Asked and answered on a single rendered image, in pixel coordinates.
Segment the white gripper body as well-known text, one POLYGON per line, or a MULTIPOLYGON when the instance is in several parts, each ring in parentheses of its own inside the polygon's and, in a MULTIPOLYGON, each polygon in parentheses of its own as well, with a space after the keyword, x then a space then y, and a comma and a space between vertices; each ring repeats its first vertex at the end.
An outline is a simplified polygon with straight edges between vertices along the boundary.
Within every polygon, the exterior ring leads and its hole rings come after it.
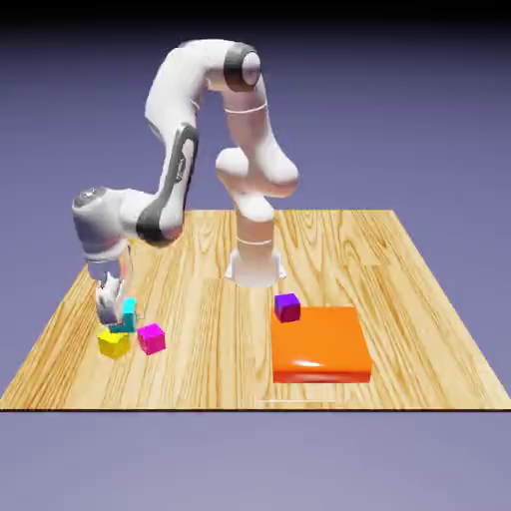
POLYGON ((124 281, 106 271, 96 288, 96 312, 104 325, 117 324, 121 320, 124 281))

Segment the small cyan cube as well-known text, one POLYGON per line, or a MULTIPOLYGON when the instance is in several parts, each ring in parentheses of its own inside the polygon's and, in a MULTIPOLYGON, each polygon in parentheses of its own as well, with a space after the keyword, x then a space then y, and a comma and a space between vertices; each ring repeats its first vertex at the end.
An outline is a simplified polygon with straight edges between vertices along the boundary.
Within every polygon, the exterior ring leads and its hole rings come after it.
POLYGON ((121 321, 109 325, 108 328, 113 333, 132 333, 137 330, 137 324, 136 299, 134 297, 126 297, 123 302, 121 321))

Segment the small yellow cube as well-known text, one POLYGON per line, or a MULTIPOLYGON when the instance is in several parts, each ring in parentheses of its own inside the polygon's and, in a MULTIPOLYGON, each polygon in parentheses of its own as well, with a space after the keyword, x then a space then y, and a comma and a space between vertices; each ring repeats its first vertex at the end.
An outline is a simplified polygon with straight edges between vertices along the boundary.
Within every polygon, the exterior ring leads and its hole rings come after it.
POLYGON ((130 337, 126 332, 103 330, 98 335, 100 352, 112 359, 124 356, 130 350, 130 337))

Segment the small magenta cube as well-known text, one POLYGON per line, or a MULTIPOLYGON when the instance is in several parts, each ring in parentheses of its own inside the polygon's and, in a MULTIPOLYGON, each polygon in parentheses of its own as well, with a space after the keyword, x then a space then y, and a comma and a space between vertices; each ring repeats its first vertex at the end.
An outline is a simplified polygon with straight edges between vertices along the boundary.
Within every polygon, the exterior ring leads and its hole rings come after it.
POLYGON ((157 323, 151 323, 137 330, 140 348, 146 355, 151 355, 166 348, 165 332, 157 323))

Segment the small purple cube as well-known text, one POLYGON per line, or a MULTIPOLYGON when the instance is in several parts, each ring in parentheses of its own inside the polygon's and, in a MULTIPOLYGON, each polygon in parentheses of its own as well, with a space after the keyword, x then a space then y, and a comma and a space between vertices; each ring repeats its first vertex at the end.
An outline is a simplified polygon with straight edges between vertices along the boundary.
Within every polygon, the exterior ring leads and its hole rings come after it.
POLYGON ((274 297, 274 313, 280 322, 294 322, 300 319, 301 306, 294 293, 277 294, 274 297))

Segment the large orange box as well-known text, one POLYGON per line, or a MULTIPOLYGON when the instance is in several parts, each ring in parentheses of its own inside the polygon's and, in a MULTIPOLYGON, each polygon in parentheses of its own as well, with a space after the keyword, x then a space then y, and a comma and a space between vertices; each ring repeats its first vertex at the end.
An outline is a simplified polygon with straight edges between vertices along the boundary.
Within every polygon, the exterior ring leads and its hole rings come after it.
POLYGON ((300 319, 270 323, 275 383, 367 383, 369 355, 356 308, 304 307, 300 319))

